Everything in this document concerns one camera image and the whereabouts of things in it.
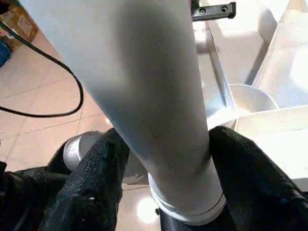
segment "cardboard box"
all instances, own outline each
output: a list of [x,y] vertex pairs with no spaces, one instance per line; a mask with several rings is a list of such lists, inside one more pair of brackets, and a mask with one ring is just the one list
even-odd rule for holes
[[[21,6],[10,6],[8,12],[0,15],[0,20],[12,31],[30,43],[39,30],[30,15]],[[0,36],[1,40],[7,44],[12,51],[23,45],[1,27]]]

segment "cable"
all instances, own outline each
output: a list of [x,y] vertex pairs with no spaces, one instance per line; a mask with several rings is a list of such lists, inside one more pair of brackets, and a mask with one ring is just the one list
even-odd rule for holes
[[9,108],[5,108],[5,107],[1,107],[0,106],[0,110],[5,111],[5,112],[9,112],[12,114],[16,114],[16,115],[20,115],[20,116],[27,116],[27,117],[34,117],[34,118],[53,118],[53,117],[62,117],[62,116],[69,116],[75,112],[77,112],[83,105],[83,89],[82,89],[82,85],[79,82],[79,80],[77,79],[77,77],[74,75],[74,73],[71,71],[71,69],[69,69],[68,66],[66,66],[64,63],[60,62],[59,60],[53,58],[52,56],[46,54],[44,51],[40,50],[39,48],[33,46],[31,43],[27,42],[26,40],[24,40],[22,37],[20,37],[18,34],[14,33],[11,29],[9,29],[3,22],[0,21],[0,26],[5,29],[7,32],[9,32],[10,35],[12,35],[15,39],[19,40],[20,42],[22,42],[23,44],[25,44],[27,47],[31,48],[32,50],[34,50],[35,52],[43,55],[44,57],[46,57],[47,59],[53,61],[54,63],[58,64],[59,66],[61,66],[63,69],[65,69],[66,71],[68,71],[73,78],[75,79],[78,88],[79,88],[79,93],[80,93],[80,100],[79,100],[79,104],[78,106],[70,111],[70,112],[66,112],[66,113],[59,113],[59,114],[49,114],[49,115],[37,115],[37,114],[30,114],[30,113],[25,113],[25,112],[19,112],[19,111],[15,111]]

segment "screw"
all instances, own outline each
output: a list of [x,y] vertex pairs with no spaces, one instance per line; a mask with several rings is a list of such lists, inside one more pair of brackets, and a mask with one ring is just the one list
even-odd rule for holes
[[199,13],[200,13],[200,14],[205,14],[205,9],[204,9],[204,8],[201,8],[201,9],[199,10]]
[[227,6],[222,6],[221,7],[221,12],[225,13],[225,12],[227,12],[227,10],[228,10]]

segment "black textured fabric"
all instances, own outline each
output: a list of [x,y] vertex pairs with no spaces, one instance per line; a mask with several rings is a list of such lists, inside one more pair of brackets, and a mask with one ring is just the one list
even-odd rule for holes
[[128,155],[115,129],[103,134],[46,209],[39,230],[115,230]]
[[308,230],[304,194],[253,141],[225,127],[216,127],[209,135],[210,152],[237,230]]

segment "beige floor tile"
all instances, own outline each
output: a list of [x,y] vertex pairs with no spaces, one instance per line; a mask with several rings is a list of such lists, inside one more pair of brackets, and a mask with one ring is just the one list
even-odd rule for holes
[[0,161],[5,162],[8,157],[5,155],[0,155]]
[[159,216],[150,189],[124,191],[119,205],[117,231],[160,231]]
[[16,137],[0,140],[0,156],[9,156],[10,150],[14,145]]
[[54,56],[57,53],[41,31],[38,32],[37,36],[32,42],[32,45],[38,47],[51,56]]
[[107,131],[113,126],[109,122],[109,119],[102,113],[99,115],[94,115],[88,118],[84,118],[80,121],[78,134],[84,133],[86,131]]
[[78,121],[21,135],[12,148],[10,157],[28,167],[46,165],[56,150],[77,134]]
[[[41,87],[30,111],[35,114],[64,113],[73,110],[78,104],[77,84],[73,79],[67,79]],[[27,118],[21,133],[78,120],[80,115],[81,110],[75,114],[58,118]]]
[[24,169],[31,168],[31,167],[39,167],[39,166],[32,165],[29,162],[25,162],[23,160],[16,160],[12,157],[7,158],[6,164],[7,164],[7,167],[5,170],[11,171],[11,172],[24,170]]
[[70,73],[68,73],[58,64],[51,63],[47,71],[47,74],[45,75],[44,80],[42,82],[42,86],[45,86],[45,85],[48,85],[48,84],[51,84],[57,81],[66,80],[68,78],[73,78],[73,77]]
[[122,184],[123,191],[140,189],[140,188],[145,188],[145,187],[148,187],[148,185],[142,185],[142,184]]
[[4,88],[1,98],[38,88],[49,65],[49,60],[32,50],[20,48],[12,55],[11,60],[1,71]]
[[98,115],[100,113],[102,113],[101,109],[87,92],[81,118]]
[[[0,105],[13,110],[28,112],[36,96],[38,89],[22,94],[14,95],[0,100]],[[0,138],[18,135],[25,118],[0,111]]]

